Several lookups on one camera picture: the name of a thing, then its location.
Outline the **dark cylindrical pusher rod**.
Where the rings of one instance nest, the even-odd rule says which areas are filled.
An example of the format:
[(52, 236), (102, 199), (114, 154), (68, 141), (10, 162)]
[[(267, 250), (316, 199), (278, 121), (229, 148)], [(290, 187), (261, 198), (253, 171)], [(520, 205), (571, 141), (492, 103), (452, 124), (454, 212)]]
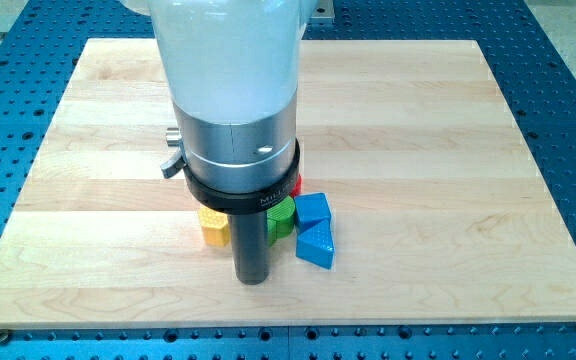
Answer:
[(246, 285), (264, 282), (270, 264), (266, 212), (229, 215), (228, 221), (238, 280)]

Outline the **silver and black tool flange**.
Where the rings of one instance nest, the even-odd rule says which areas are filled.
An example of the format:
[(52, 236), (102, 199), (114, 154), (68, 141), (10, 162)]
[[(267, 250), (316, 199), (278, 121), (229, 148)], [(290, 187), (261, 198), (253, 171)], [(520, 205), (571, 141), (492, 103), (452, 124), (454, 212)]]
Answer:
[(180, 138), (161, 165), (163, 176), (182, 172), (195, 199), (219, 212), (245, 215), (275, 206), (298, 178), (296, 106), (293, 96), (271, 116), (235, 124), (208, 122), (175, 107)]

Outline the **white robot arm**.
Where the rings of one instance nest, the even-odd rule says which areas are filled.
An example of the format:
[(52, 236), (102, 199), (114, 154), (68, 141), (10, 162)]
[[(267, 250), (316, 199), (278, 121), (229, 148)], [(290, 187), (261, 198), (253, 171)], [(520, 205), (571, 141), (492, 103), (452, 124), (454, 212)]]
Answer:
[(313, 1), (122, 0), (150, 18), (178, 124), (162, 167), (227, 214), (235, 273), (269, 275), (266, 212), (296, 183), (300, 41)]

